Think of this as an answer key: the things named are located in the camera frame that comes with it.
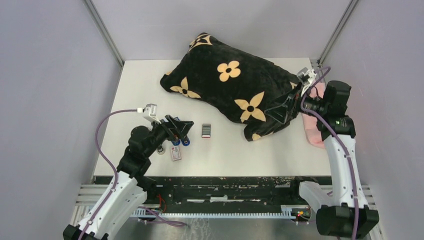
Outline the blue stapler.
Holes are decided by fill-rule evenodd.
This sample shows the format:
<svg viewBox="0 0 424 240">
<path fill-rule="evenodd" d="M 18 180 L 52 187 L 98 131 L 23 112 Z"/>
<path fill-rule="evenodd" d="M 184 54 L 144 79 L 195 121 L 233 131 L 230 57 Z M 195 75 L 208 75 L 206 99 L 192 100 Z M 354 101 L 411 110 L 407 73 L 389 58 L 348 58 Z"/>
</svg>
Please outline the blue stapler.
<svg viewBox="0 0 424 240">
<path fill-rule="evenodd" d="M 181 144 L 185 147 L 188 147 L 190 143 L 191 142 L 188 136 L 185 136 L 184 138 L 181 139 Z"/>
<path fill-rule="evenodd" d="M 178 145 L 180 145 L 180 143 L 181 143 L 181 140 L 179 138 L 176 138 L 175 140 L 172 141 L 172 144 L 174 146 L 178 146 Z"/>
</svg>

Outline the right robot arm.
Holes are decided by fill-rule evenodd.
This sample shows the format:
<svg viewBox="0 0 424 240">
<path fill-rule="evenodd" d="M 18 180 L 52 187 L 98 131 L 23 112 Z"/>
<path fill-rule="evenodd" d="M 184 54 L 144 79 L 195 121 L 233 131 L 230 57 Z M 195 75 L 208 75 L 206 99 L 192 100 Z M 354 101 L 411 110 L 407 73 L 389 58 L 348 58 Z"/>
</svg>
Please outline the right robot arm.
<svg viewBox="0 0 424 240">
<path fill-rule="evenodd" d="M 355 125 L 346 114 L 351 89 L 347 83 L 333 80 L 322 97 L 310 97 L 299 85 L 273 99 L 264 112 L 280 123 L 288 123 L 296 113 L 316 117 L 328 155 L 332 194 L 315 181 L 302 180 L 289 189 L 288 196 L 295 204 L 309 204 L 320 235 L 357 240 L 379 223 L 380 216 L 370 207 L 359 178 Z"/>
</svg>

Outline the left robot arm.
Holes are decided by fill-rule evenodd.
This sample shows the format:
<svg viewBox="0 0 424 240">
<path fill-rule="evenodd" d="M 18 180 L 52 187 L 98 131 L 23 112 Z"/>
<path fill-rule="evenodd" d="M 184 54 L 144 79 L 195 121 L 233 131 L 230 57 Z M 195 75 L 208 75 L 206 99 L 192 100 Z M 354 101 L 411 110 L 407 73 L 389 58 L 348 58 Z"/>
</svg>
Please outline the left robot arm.
<svg viewBox="0 0 424 240">
<path fill-rule="evenodd" d="M 155 181 L 145 174 L 150 156 L 165 141 L 187 140 L 193 121 L 170 115 L 155 121 L 152 128 L 132 129 L 128 145 L 105 192 L 91 211 L 75 226 L 68 225 L 65 240 L 113 240 L 132 213 L 143 203 L 152 203 L 158 195 Z"/>
</svg>

